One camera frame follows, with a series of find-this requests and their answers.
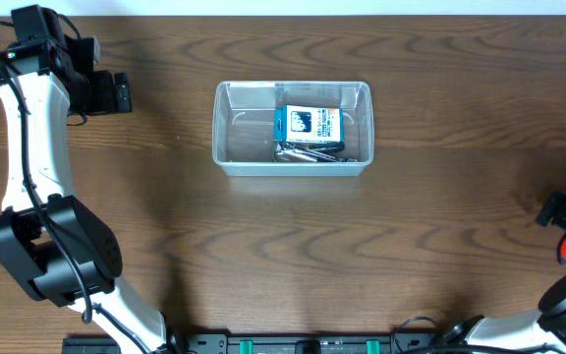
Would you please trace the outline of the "red handled pliers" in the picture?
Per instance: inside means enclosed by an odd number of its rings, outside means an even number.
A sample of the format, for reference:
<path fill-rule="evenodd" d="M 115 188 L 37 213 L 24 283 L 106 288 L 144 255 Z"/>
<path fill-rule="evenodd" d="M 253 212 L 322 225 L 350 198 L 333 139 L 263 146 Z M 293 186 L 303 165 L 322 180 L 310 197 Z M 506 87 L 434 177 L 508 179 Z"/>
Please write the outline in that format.
<path fill-rule="evenodd" d="M 557 262 L 564 266 L 566 265 L 566 233 L 563 234 L 556 248 Z"/>

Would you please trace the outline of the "clear plastic storage box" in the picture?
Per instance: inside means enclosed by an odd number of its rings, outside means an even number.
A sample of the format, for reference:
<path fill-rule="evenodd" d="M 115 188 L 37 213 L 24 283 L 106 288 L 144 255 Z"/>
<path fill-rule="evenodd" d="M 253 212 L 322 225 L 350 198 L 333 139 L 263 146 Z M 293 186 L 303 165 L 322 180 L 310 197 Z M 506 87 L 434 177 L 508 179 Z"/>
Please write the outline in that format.
<path fill-rule="evenodd" d="M 357 162 L 277 162 L 274 112 L 284 105 L 339 108 L 345 145 Z M 226 81 L 216 88 L 212 156 L 229 176 L 358 176 L 374 156 L 370 87 L 364 82 Z"/>

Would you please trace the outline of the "blue white cardboard box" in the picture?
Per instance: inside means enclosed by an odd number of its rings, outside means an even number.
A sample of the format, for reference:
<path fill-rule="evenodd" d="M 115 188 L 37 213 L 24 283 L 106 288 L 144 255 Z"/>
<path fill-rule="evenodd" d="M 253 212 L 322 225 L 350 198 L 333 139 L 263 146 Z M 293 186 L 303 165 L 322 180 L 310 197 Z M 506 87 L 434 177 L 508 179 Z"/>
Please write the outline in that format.
<path fill-rule="evenodd" d="M 284 105 L 274 112 L 275 142 L 329 144 L 344 141 L 343 114 L 339 108 Z"/>

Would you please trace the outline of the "small steel hammer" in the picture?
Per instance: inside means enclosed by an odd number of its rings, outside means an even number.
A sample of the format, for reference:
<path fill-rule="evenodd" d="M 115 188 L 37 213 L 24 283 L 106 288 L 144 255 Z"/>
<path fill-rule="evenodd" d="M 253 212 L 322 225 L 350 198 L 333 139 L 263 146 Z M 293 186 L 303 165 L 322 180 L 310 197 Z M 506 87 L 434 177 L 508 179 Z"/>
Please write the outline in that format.
<path fill-rule="evenodd" d="M 279 142 L 277 147 L 274 150 L 273 158 L 277 162 L 311 162 L 311 161 L 303 161 L 297 157 L 288 156 L 288 155 L 280 155 L 279 151 L 283 148 L 304 148 L 304 149 L 311 149 L 318 152 L 327 153 L 333 156 L 336 156 L 336 153 L 341 152 L 344 150 L 345 145 L 340 143 L 328 143 L 328 144 L 300 144 L 300 143 L 288 143 L 288 142 Z"/>

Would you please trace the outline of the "silver combination wrench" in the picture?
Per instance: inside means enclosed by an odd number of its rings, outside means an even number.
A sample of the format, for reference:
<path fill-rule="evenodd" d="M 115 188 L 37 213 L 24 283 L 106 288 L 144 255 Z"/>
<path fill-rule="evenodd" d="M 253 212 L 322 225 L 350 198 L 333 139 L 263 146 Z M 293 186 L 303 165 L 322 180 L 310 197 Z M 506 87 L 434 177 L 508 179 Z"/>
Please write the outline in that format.
<path fill-rule="evenodd" d="M 300 147 L 283 148 L 279 151 L 279 154 L 293 156 L 300 160 L 311 162 L 357 162 L 354 158 L 337 157 L 327 153 Z"/>

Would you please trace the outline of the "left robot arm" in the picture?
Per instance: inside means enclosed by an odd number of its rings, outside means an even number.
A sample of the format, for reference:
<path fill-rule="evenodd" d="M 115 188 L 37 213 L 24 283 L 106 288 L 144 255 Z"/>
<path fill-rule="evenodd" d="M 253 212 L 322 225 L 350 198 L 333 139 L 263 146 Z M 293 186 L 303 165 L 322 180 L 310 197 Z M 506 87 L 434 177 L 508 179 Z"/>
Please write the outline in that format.
<path fill-rule="evenodd" d="M 78 312 L 121 353 L 173 353 L 161 312 L 123 277 L 117 239 L 77 196 L 68 151 L 72 116 L 128 113 L 126 74 L 97 69 L 96 38 L 64 33 L 67 17 L 16 9 L 16 39 L 0 51 L 8 178 L 0 212 L 0 264 L 35 301 Z"/>

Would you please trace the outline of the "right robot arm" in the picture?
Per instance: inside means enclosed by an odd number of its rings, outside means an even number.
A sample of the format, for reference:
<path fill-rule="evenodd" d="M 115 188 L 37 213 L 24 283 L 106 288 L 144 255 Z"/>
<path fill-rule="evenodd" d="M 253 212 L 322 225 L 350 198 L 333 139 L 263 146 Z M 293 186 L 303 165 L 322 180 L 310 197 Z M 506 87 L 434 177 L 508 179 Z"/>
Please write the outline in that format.
<path fill-rule="evenodd" d="M 536 217 L 536 224 L 563 231 L 557 261 L 566 263 L 566 194 L 551 193 Z M 524 353 L 566 353 L 566 275 L 540 298 L 538 307 L 507 318 L 478 316 L 455 325 L 438 339 L 464 353 L 510 350 Z"/>

